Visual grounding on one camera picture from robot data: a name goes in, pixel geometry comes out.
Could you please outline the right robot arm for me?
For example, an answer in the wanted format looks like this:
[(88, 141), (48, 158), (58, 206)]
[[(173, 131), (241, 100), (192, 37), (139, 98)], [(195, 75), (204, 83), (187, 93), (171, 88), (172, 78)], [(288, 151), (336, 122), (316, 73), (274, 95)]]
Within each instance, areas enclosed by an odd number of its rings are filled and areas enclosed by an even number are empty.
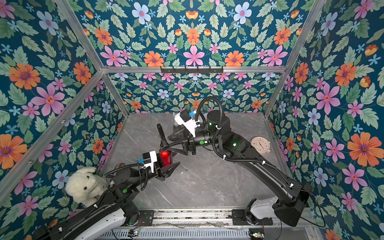
[(194, 111), (183, 110), (176, 114), (175, 122), (179, 130), (168, 137), (158, 130), (162, 151), (187, 156), (195, 155), (198, 146), (211, 145), (219, 158), (247, 169), (274, 193), (268, 199), (251, 200), (245, 208), (244, 221), (255, 225), (264, 219), (278, 218), (290, 227), (297, 226), (313, 193), (312, 186), (284, 174), (251, 142), (234, 133), (218, 98), (204, 98)]

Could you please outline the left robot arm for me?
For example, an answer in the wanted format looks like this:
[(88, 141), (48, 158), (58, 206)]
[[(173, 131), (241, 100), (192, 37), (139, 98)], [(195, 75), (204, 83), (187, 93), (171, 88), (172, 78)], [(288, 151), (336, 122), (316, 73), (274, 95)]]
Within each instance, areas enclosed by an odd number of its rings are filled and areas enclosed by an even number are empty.
[(114, 185), (108, 188), (90, 207), (53, 227), (42, 226), (33, 235), (34, 240), (94, 240), (102, 234), (125, 224), (134, 224), (139, 210), (133, 199), (139, 188), (145, 188), (152, 178), (164, 181), (180, 165), (179, 162), (155, 170), (143, 164), (130, 164), (110, 171)]

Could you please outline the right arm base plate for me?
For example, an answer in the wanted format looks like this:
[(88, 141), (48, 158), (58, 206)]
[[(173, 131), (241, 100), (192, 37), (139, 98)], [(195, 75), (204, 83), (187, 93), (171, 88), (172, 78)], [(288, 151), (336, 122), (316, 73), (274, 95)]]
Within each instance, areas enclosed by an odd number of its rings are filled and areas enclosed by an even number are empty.
[(257, 200), (252, 199), (244, 209), (232, 209), (228, 218), (234, 226), (272, 226), (274, 198)]

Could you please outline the red can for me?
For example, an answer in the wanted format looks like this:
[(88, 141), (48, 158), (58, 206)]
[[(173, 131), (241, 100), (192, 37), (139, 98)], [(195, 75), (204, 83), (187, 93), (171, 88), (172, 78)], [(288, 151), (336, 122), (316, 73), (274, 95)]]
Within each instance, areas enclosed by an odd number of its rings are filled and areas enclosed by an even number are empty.
[(172, 151), (163, 151), (159, 150), (159, 155), (161, 158), (161, 166), (166, 167), (173, 163), (173, 153)]

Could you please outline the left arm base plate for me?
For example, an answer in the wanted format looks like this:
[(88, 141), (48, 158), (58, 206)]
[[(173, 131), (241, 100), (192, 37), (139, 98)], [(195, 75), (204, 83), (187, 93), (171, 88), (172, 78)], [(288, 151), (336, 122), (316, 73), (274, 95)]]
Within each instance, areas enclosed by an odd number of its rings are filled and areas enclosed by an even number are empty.
[(138, 210), (126, 218), (126, 226), (129, 227), (149, 227), (155, 217), (154, 210)]

